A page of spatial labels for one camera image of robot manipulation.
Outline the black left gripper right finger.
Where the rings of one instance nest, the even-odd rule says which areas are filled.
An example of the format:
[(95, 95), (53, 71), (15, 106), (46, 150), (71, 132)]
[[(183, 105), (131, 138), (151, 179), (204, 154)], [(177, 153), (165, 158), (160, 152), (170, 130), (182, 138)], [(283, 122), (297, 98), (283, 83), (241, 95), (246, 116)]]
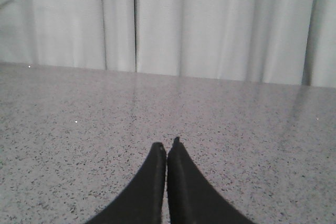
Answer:
[(208, 182), (176, 137), (167, 158), (171, 223), (252, 223)]

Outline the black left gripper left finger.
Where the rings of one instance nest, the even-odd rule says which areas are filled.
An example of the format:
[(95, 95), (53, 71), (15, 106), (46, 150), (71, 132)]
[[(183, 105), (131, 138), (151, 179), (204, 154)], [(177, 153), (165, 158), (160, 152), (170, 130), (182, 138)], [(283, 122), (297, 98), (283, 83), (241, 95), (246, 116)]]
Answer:
[(161, 223), (165, 171), (166, 151), (155, 142), (125, 189), (87, 223)]

